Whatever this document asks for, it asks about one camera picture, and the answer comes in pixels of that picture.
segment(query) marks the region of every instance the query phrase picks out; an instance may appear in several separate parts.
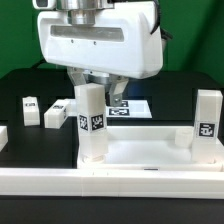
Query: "white tray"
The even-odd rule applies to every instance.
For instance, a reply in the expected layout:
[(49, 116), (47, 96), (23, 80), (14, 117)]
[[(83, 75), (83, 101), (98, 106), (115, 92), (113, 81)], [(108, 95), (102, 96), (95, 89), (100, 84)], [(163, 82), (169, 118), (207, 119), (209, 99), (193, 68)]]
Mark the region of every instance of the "white tray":
[(175, 133), (179, 128), (186, 127), (108, 127), (109, 152), (105, 156), (105, 162), (85, 163), (79, 152), (78, 168), (222, 171), (224, 147), (220, 141), (217, 140), (218, 162), (194, 163), (191, 160), (191, 149), (175, 145)]

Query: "white platform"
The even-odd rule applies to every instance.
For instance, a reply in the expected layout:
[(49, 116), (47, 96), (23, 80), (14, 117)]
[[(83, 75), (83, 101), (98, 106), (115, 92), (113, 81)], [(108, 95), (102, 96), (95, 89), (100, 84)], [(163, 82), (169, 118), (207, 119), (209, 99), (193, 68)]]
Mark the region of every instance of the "white platform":
[(176, 128), (109, 127), (107, 164), (95, 167), (1, 168), (0, 195), (224, 199), (222, 144), (220, 162), (191, 163), (190, 150), (173, 145)]

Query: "green wall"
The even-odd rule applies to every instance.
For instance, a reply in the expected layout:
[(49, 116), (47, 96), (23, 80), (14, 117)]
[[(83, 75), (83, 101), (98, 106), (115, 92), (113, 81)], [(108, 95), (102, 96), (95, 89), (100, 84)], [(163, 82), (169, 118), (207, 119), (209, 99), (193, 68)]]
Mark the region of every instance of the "green wall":
[[(224, 1), (160, 0), (162, 27), (173, 34), (163, 70), (202, 71), (224, 84)], [(42, 58), (32, 0), (0, 1), (0, 77)]]

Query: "small white block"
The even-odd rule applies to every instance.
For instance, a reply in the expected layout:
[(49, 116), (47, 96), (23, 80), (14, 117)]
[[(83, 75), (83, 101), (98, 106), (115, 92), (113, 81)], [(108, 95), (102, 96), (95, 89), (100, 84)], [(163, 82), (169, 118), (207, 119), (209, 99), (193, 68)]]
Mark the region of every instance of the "small white block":
[(193, 140), (194, 128), (178, 128), (175, 135), (175, 144), (181, 148), (190, 148)]
[(8, 142), (7, 127), (0, 126), (0, 151), (2, 151), (7, 142)]
[(44, 114), (45, 128), (59, 129), (67, 119), (69, 100), (57, 100)]
[(23, 98), (24, 125), (40, 125), (40, 113), (36, 97)]

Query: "apriltag sticker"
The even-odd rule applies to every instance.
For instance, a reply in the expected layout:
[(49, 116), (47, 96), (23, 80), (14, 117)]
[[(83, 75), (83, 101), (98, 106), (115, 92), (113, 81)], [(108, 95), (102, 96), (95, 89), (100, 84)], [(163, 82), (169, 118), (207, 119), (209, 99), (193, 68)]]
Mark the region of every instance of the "apriltag sticker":
[(216, 123), (198, 122), (196, 126), (197, 137), (205, 139), (214, 139), (217, 136)]
[(110, 108), (109, 115), (111, 116), (130, 116), (129, 109)]
[(87, 117), (79, 115), (79, 126), (85, 131), (89, 130)]
[(53, 106), (53, 109), (62, 109), (64, 106), (61, 106), (61, 105), (55, 105)]
[(104, 128), (103, 114), (91, 117), (91, 128), (92, 131), (97, 131)]
[(26, 107), (35, 107), (35, 103), (26, 103), (25, 106)]

